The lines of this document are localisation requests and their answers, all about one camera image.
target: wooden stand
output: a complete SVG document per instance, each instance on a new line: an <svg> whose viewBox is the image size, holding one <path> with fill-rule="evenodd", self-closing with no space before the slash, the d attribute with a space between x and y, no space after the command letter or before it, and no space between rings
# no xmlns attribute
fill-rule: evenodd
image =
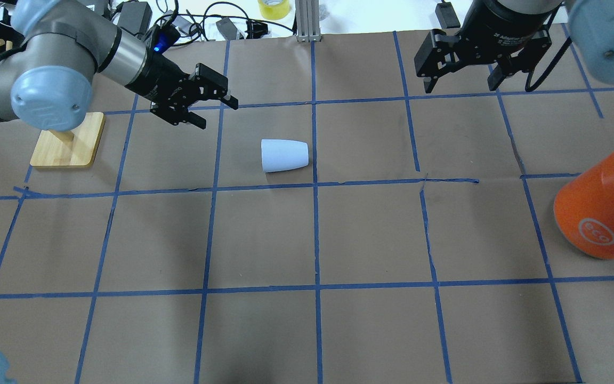
<svg viewBox="0 0 614 384"><path fill-rule="evenodd" d="M90 167L96 156L106 117L90 112L72 131L42 131L30 165L36 168Z"/></svg>

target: orange can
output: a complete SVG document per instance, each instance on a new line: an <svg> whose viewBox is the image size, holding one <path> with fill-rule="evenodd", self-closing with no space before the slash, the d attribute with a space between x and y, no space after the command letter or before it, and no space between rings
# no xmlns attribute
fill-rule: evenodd
<svg viewBox="0 0 614 384"><path fill-rule="evenodd" d="M596 258L614 259L614 153L565 185L553 211L570 243Z"/></svg>

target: yellow tape roll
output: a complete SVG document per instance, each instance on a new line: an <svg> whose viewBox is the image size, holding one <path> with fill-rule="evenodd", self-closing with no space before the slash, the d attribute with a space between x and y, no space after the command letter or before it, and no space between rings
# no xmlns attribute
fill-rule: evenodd
<svg viewBox="0 0 614 384"><path fill-rule="evenodd" d="M290 12L288 0L257 0L257 3L262 17L267 20L283 19Z"/></svg>

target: white cup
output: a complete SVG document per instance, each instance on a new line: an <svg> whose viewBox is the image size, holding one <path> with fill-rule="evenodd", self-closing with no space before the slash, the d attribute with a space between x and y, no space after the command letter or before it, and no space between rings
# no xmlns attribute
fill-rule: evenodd
<svg viewBox="0 0 614 384"><path fill-rule="evenodd" d="M309 146L295 140L262 139L262 170L297 170L309 164Z"/></svg>

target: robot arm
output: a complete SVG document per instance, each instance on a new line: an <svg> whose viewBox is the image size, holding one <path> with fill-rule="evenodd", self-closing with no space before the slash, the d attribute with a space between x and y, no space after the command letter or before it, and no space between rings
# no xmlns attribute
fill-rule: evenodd
<svg viewBox="0 0 614 384"><path fill-rule="evenodd" d="M199 63L192 74L122 32L76 0L19 0L13 27L24 51L0 62L0 122L22 119L39 129L66 131L84 119L92 78L102 73L151 100L151 112L170 124L205 128L188 111L198 100L220 100L233 109L228 79Z"/></svg>
<svg viewBox="0 0 614 384"><path fill-rule="evenodd" d="M455 35L433 29L418 50L416 75L424 78L426 93L433 92L441 76L470 65L496 64L487 80L492 91L519 71L533 73L551 46L544 22L560 5L561 0L473 0ZM614 84L614 0L567 0L565 6L571 41L587 69ZM569 45L570 39L558 58Z"/></svg>

